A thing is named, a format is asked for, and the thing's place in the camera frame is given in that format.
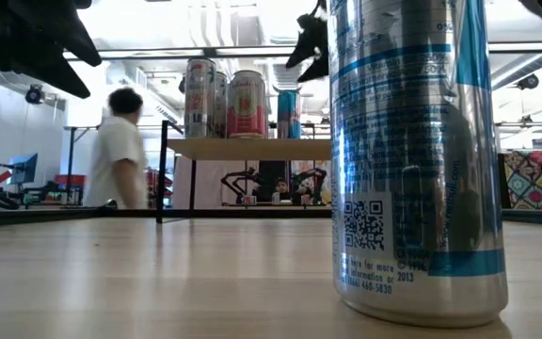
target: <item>can lid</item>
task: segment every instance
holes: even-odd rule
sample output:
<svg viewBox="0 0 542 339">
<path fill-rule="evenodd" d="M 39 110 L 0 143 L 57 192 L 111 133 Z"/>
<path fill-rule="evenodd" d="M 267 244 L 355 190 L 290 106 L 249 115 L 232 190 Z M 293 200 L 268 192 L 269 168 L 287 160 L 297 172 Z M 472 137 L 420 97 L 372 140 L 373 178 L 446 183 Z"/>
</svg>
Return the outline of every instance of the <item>can lid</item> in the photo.
<svg viewBox="0 0 542 339">
<path fill-rule="evenodd" d="M 245 74 L 245 73 L 252 73 L 252 74 L 256 74 L 257 76 L 260 76 L 260 77 L 263 77 L 262 74 L 256 72 L 256 71 L 252 71 L 252 70 L 242 70 L 242 71 L 238 71 L 236 73 L 233 74 L 233 77 L 235 77 L 237 74 Z"/>
<path fill-rule="evenodd" d="M 212 63 L 215 63 L 212 59 L 210 59 L 208 57 L 205 57 L 205 56 L 193 56 L 193 57 L 190 57 L 189 59 L 187 59 L 187 62 L 189 62 L 191 60 L 206 60 L 206 61 L 210 61 Z"/>
</svg>

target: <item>table surface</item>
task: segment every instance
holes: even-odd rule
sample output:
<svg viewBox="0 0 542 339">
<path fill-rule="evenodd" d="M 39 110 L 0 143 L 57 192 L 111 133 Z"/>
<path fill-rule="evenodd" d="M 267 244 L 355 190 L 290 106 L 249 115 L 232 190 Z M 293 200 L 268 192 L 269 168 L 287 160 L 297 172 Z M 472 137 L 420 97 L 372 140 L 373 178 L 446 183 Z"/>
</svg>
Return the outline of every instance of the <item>table surface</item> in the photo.
<svg viewBox="0 0 542 339">
<path fill-rule="evenodd" d="M 0 338 L 541 338 L 542 225 L 507 223 L 510 302 L 470 330 L 346 307 L 329 219 L 87 219 L 0 228 Z"/>
<path fill-rule="evenodd" d="M 329 160 L 329 139 L 188 138 L 167 146 L 192 160 Z"/>
</svg>

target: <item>patterned fabric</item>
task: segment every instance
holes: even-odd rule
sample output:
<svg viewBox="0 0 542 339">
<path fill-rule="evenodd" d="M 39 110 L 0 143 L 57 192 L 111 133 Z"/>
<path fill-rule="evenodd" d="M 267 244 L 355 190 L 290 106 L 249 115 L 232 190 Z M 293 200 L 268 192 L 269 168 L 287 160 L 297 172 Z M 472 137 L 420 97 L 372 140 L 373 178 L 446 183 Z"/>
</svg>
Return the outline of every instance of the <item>patterned fabric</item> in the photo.
<svg viewBox="0 0 542 339">
<path fill-rule="evenodd" d="M 542 151 L 506 154 L 505 178 L 513 208 L 542 210 Z"/>
</svg>

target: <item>computer screen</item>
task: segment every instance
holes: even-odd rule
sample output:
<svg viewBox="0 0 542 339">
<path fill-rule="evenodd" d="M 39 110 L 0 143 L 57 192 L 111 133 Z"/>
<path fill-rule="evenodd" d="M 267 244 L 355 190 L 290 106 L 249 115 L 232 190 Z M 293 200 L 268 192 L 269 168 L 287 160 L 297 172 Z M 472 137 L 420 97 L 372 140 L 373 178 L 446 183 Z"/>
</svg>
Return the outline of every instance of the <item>computer screen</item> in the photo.
<svg viewBox="0 0 542 339">
<path fill-rule="evenodd" d="M 10 165 L 12 170 L 10 184 L 21 185 L 35 182 L 35 172 L 37 171 L 37 154 L 20 155 L 11 158 Z"/>
</svg>

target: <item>white shirt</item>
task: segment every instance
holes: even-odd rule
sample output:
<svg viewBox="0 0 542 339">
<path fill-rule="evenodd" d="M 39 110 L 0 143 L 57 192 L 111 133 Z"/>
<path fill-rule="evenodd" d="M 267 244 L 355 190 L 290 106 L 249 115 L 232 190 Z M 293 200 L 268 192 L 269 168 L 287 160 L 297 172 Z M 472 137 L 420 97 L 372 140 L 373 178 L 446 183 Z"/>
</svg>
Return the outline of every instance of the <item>white shirt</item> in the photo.
<svg viewBox="0 0 542 339">
<path fill-rule="evenodd" d="M 148 207 L 148 186 L 143 169 L 147 166 L 143 137 L 135 125 L 115 116 L 104 120 L 93 144 L 91 165 L 83 205 L 99 207 L 114 199 L 119 208 L 126 208 L 117 189 L 112 165 L 128 159 L 136 163 L 135 188 L 139 197 L 137 208 Z"/>
</svg>

